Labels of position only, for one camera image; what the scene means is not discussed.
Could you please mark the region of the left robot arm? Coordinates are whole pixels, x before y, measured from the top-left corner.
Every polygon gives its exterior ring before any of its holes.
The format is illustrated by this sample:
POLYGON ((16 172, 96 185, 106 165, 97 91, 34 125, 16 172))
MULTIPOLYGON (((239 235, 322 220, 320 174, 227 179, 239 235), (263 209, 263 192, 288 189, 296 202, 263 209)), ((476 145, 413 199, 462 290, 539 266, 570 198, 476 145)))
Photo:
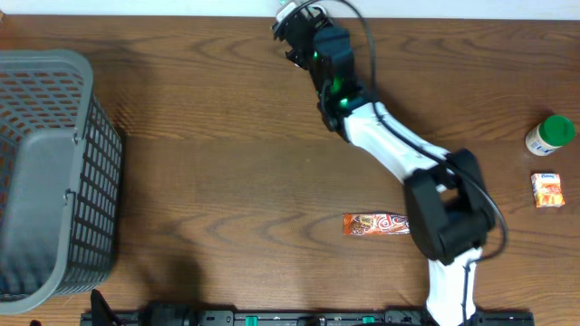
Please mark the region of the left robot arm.
POLYGON ((135 311, 114 311, 102 293, 91 292, 91 309, 81 326, 198 326, 198 314, 188 305, 153 302, 135 311))

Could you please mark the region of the green lid jar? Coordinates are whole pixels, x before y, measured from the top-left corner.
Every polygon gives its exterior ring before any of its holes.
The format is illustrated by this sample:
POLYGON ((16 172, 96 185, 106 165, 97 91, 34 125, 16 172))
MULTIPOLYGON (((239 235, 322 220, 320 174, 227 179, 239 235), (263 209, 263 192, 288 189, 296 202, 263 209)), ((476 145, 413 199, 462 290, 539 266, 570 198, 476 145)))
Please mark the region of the green lid jar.
POLYGON ((567 145, 574 137, 573 122, 565 116, 552 115, 528 132, 525 144, 532 154, 544 157, 567 145))

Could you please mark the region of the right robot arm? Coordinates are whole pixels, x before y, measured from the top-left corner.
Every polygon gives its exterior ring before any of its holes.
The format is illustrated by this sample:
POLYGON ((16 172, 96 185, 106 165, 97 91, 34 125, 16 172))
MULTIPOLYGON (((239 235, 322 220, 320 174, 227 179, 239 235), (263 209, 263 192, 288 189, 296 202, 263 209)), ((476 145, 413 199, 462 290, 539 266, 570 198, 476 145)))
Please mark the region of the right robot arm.
POLYGON ((286 57, 309 72, 326 127, 377 159, 403 186, 411 237, 427 257, 426 310, 437 325, 472 325, 473 289, 488 233, 505 219, 475 156, 430 144, 398 122, 354 68, 348 30, 315 1, 284 1, 272 26, 286 57))

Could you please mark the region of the small orange snack packet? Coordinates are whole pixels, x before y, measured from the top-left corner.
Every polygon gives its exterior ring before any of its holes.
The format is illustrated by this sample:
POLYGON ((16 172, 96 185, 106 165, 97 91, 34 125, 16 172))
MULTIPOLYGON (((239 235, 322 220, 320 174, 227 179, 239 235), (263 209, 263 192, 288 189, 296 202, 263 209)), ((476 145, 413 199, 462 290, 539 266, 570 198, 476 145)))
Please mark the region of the small orange snack packet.
POLYGON ((531 184, 537 208, 561 207, 566 203, 559 174, 535 173, 531 176, 531 184))

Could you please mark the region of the orange red candy bar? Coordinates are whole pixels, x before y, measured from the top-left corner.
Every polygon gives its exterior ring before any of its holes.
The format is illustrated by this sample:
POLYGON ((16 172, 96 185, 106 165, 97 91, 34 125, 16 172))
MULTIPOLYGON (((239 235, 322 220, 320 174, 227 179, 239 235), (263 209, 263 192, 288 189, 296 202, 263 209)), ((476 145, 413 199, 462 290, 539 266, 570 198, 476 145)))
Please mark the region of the orange red candy bar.
POLYGON ((406 216, 387 213, 343 214, 345 235, 406 235, 409 232, 406 216))

